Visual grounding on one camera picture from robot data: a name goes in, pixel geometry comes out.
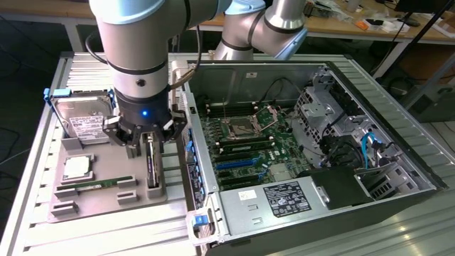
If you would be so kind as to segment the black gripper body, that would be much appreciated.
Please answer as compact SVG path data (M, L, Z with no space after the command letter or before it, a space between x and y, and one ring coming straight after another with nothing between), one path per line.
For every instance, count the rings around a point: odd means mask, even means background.
M163 127L171 120L168 106L169 87L155 95L132 96L115 89L117 105L123 119L140 126L156 124Z

